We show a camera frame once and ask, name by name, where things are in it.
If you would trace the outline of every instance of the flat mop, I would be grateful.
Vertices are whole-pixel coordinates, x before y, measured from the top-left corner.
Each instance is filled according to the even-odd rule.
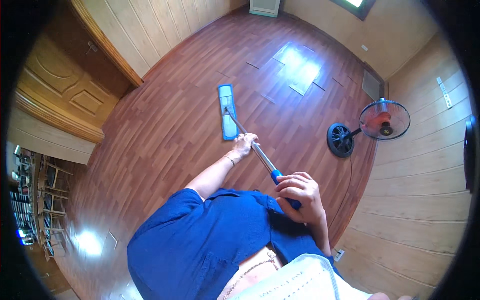
[[[235,139],[239,134],[239,129],[243,134],[247,133],[242,124],[240,124],[240,122],[237,120],[235,102],[233,101],[233,86],[231,84],[219,85],[218,97],[220,99],[220,108],[222,113],[223,139],[227,141]],[[275,184],[278,185],[276,178],[277,176],[282,176],[283,174],[272,164],[267,155],[265,155],[256,142],[252,142],[252,149],[270,172],[270,177],[273,179]],[[287,201],[294,209],[299,209],[301,207],[301,203],[298,200],[287,198]]]

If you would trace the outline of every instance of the blue handle grip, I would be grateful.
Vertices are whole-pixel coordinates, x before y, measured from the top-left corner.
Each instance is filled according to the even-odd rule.
[[[282,172],[280,172],[279,170],[273,170],[272,174],[270,174],[270,177],[272,177],[273,182],[275,182],[276,185],[278,185],[278,181],[276,180],[277,176],[283,176]],[[288,201],[288,203],[290,203],[293,209],[298,210],[301,207],[301,203],[298,200],[293,200],[290,198],[286,198],[286,200]]]

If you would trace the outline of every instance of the mop handle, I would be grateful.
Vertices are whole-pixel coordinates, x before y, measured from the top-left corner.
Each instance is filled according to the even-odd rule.
[[[230,110],[228,108],[225,108],[225,111],[230,115],[232,120],[235,122],[238,128],[242,131],[243,134],[246,134],[247,131],[245,128],[240,124],[240,122],[237,121],[236,118],[233,117],[233,115],[230,113]],[[283,176],[283,174],[272,164],[270,159],[268,159],[267,155],[260,149],[260,146],[253,141],[252,142],[252,149],[257,154],[258,158],[262,161],[264,166],[267,168],[267,170],[270,172],[270,177],[273,179],[273,182],[275,182],[276,185],[279,184],[278,180],[276,179],[277,176]],[[301,207],[301,203],[298,200],[293,200],[290,198],[285,198],[290,205],[298,210]]]

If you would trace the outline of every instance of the hand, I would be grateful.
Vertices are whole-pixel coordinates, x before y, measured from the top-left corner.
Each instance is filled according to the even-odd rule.
[[[283,212],[294,222],[310,225],[326,224],[325,210],[320,199],[318,184],[306,172],[295,172],[292,175],[278,176],[279,184],[276,201]],[[301,208],[293,209],[285,198],[300,201]]]
[[[244,158],[250,153],[252,142],[255,140],[258,140],[258,136],[254,133],[240,133],[238,137],[233,140],[232,152],[237,153],[240,159]]]

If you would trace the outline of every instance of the gold necklace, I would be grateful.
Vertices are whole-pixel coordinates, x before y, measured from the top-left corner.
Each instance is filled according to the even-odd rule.
[[[225,300],[226,298],[229,297],[230,293],[231,293],[231,292],[233,291],[233,289],[237,286],[238,282],[240,282],[240,280],[241,280],[245,275],[247,275],[248,272],[250,272],[250,271],[253,270],[254,268],[260,266],[261,264],[273,263],[273,266],[275,267],[275,270],[278,271],[278,267],[276,266],[275,261],[273,260],[273,258],[276,256],[275,252],[273,252],[271,249],[269,249],[268,252],[267,252],[267,255],[268,255],[268,257],[270,257],[270,259],[254,265],[253,267],[251,267],[250,269],[248,269],[245,273],[243,273],[242,275],[240,275],[239,279],[238,279],[237,281],[235,281],[235,283],[234,283],[234,284],[232,285],[232,287],[228,290],[228,292],[225,294],[225,296],[223,296],[223,299],[222,299],[222,300]]]

